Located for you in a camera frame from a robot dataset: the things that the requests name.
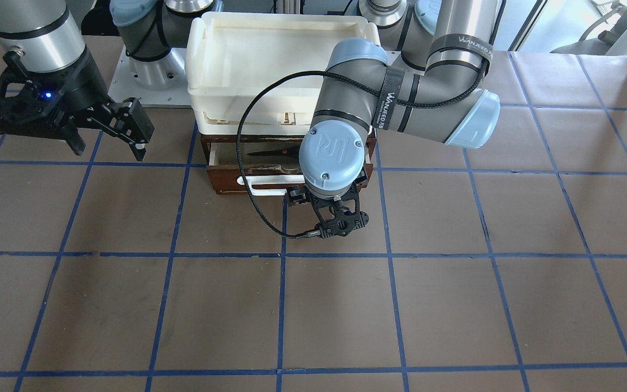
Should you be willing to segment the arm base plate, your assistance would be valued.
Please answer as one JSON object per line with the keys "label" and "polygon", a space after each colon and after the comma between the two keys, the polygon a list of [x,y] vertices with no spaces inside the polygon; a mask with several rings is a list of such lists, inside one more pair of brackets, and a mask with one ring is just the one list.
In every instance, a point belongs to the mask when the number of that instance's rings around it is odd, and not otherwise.
{"label": "arm base plate", "polygon": [[174,48],[156,62],[140,62],[120,52],[109,96],[117,102],[136,97],[145,108],[189,108],[184,48]]}

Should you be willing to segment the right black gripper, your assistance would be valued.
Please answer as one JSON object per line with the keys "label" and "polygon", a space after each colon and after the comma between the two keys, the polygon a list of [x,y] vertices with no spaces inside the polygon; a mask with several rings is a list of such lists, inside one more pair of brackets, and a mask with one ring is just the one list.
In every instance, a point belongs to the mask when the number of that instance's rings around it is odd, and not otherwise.
{"label": "right black gripper", "polygon": [[64,140],[75,155],[85,150],[79,127],[102,129],[102,105],[110,97],[89,50],[60,70],[25,68],[20,50],[3,55],[0,131],[13,136]]}

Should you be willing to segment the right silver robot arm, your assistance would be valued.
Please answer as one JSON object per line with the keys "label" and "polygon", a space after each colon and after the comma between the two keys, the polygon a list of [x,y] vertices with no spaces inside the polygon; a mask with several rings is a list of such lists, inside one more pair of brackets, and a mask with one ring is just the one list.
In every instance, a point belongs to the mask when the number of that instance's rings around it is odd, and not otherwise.
{"label": "right silver robot arm", "polygon": [[[222,11],[222,1],[111,1],[112,22],[125,43],[137,82],[163,89],[185,75],[194,19]],[[154,126],[141,100],[108,94],[101,72],[64,1],[0,1],[0,134],[57,139],[84,153],[79,129],[98,129],[125,142],[137,161]]]}

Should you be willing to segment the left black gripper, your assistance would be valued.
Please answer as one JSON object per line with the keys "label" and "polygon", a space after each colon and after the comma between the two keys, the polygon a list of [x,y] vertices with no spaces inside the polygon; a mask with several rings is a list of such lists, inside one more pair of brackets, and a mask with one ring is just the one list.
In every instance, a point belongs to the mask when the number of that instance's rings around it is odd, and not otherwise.
{"label": "left black gripper", "polygon": [[359,191],[355,185],[334,199],[319,198],[311,191],[307,192],[307,196],[319,220],[313,229],[307,231],[308,238],[345,237],[368,224],[368,214],[359,209]]}

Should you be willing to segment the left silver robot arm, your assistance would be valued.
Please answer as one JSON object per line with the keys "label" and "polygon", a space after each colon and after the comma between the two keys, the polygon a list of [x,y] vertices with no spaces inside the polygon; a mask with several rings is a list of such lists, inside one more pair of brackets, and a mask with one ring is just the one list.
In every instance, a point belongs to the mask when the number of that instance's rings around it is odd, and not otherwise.
{"label": "left silver robot arm", "polygon": [[368,223],[358,184],[371,129],[397,131],[449,146],[477,149],[500,114],[497,94],[481,88],[505,1],[443,1],[432,40],[420,49],[422,74],[390,64],[364,38],[338,43],[322,72],[310,130],[299,147],[302,191],[319,222],[306,237],[347,236]]}

